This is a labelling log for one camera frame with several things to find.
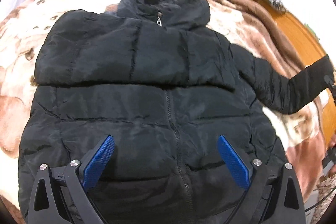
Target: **blanket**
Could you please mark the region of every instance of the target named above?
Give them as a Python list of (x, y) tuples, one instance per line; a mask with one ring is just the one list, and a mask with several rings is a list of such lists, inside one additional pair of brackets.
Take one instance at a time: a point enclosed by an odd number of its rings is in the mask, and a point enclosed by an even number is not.
[[(26, 0), (0, 23), (0, 195), (18, 210), (17, 157), (21, 134), (30, 116), (36, 84), (35, 61), (55, 21), (69, 10), (112, 12), (120, 0)], [(208, 0), (208, 27), (225, 35), (275, 70), (291, 78), (304, 69), (297, 52), (268, 12), (252, 0)], [(266, 107), (276, 134), (297, 173), (304, 200), (322, 171), (325, 141), (321, 129), (323, 106), (319, 98), (293, 115)]]

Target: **pink and cream blanket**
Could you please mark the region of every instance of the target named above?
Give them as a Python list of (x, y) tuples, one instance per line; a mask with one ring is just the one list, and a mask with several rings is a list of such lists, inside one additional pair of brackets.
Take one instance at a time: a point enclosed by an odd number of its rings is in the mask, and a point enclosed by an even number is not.
[[(114, 11), (120, 0), (26, 0), (0, 23), (0, 195), (18, 223), (17, 157), (22, 131), (30, 116), (36, 85), (34, 67), (41, 46), (55, 21), (69, 10)], [(256, 57), (267, 59), (291, 78), (304, 64), (271, 16), (251, 0), (208, 0), (208, 27), (225, 35)], [(304, 199), (321, 173), (325, 142), (319, 98), (293, 115), (264, 107), (294, 165)]]

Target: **silver screw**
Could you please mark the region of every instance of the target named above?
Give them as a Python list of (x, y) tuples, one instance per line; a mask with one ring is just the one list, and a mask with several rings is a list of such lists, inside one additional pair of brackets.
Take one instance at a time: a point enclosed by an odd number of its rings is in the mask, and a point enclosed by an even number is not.
[(46, 168), (47, 168), (48, 166), (46, 165), (46, 164), (41, 164), (40, 165), (40, 170), (46, 170)]
[(76, 167), (78, 164), (79, 164), (79, 160), (72, 160), (72, 161), (70, 162), (70, 165), (71, 165), (72, 167)]
[(253, 164), (254, 164), (255, 166), (260, 166), (260, 165), (261, 165), (261, 160), (259, 160), (259, 159), (255, 159), (255, 160), (253, 160)]
[(285, 164), (286, 169), (291, 170), (293, 168), (293, 165), (291, 165), (289, 162)]

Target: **jacket collar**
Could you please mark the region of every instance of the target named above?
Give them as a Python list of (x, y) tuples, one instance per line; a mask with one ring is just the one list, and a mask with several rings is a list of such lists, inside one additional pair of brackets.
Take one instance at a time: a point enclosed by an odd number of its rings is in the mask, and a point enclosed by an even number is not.
[(117, 15), (157, 22), (162, 13), (162, 26), (192, 29), (205, 26), (210, 20), (206, 0), (121, 0)]

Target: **black puffer jacket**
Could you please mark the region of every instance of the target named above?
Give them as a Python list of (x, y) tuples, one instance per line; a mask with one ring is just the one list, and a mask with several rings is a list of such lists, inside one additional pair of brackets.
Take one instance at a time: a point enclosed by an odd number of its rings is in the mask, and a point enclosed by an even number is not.
[(90, 195), (109, 223), (223, 223), (243, 189), (212, 156), (220, 135), (251, 160), (286, 161), (260, 102), (298, 111), (333, 78), (329, 58), (288, 80), (207, 29), (209, 19), (206, 0), (121, 0), (116, 14), (57, 20), (20, 144), (24, 216), (39, 165), (80, 159), (105, 134), (115, 160)]

